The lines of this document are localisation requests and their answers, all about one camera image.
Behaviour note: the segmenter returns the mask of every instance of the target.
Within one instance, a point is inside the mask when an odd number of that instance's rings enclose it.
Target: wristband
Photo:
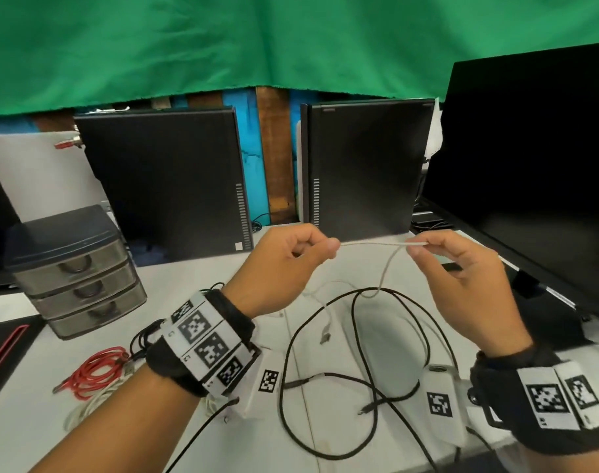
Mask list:
[[[147,364],[197,397],[225,395],[254,360],[254,328],[222,292],[197,292],[162,324]]]
[[[510,430],[530,450],[599,450],[599,399],[575,362],[562,363],[543,346],[494,359],[480,352],[470,380],[488,423]]]

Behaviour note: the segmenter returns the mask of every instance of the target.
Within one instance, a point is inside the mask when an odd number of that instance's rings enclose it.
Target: drawer handle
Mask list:
[[[104,318],[110,317],[120,312],[117,304],[115,302],[109,302],[109,306],[102,310],[87,310],[87,313],[90,317],[93,318]]]
[[[74,289],[74,295],[79,299],[90,299],[100,294],[104,289],[102,281],[92,282],[86,286],[78,287]]]
[[[60,270],[65,272],[66,274],[80,274],[81,272],[85,272],[85,270],[91,267],[91,256],[86,255],[83,257],[83,264],[78,268],[74,268],[74,266],[69,265],[67,262],[60,263],[58,265]]]

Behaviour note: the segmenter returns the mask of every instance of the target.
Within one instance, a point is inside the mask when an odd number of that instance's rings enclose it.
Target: coiled red cable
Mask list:
[[[122,375],[130,355],[124,347],[111,347],[93,354],[73,374],[57,385],[52,393],[70,389],[79,400],[89,400],[93,392],[102,390]]]

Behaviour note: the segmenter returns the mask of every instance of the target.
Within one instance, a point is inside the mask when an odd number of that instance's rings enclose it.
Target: black wristband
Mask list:
[[[219,290],[210,290],[204,294],[206,300],[220,313],[240,340],[249,344],[255,325],[253,321],[238,310]],[[205,397],[207,390],[181,362],[181,359],[161,337],[149,349],[146,364],[156,374],[171,378],[177,385],[197,397]]]
[[[530,450],[544,455],[577,455],[599,450],[599,428],[542,429],[532,414],[530,401],[516,369],[548,367],[560,362],[554,352],[541,346],[493,359],[480,353],[470,371],[470,380],[486,409],[488,421],[488,409],[492,408],[502,420],[504,428],[510,430]]]

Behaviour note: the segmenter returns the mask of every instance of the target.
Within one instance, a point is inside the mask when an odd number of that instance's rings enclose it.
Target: drawer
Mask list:
[[[136,280],[133,267],[126,262],[119,269],[77,284],[73,289],[31,301],[45,319],[64,317],[122,292]]]
[[[24,292],[34,296],[81,282],[127,259],[127,250],[118,240],[86,255],[72,257],[65,262],[13,274]]]
[[[92,305],[87,310],[76,312],[67,317],[48,320],[52,330],[63,340],[86,334],[98,327],[125,316],[131,310],[146,302],[146,292],[138,282],[114,297]]]

